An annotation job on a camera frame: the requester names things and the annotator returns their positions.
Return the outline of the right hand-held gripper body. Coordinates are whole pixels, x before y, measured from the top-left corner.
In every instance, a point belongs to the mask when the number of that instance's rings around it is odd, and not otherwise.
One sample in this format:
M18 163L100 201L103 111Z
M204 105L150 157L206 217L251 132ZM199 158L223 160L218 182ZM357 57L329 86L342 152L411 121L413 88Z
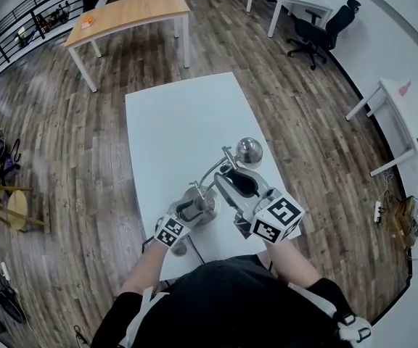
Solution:
M255 235L270 244L286 239L302 220L305 210L289 195L276 188L244 198L237 209L234 224L247 239Z

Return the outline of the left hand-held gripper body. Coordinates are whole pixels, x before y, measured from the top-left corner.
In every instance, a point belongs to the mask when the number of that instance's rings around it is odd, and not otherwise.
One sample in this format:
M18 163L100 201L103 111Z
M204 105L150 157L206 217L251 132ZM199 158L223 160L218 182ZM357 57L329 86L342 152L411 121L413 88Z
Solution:
M168 248L174 248L190 231L175 214L166 214L155 231L154 240Z

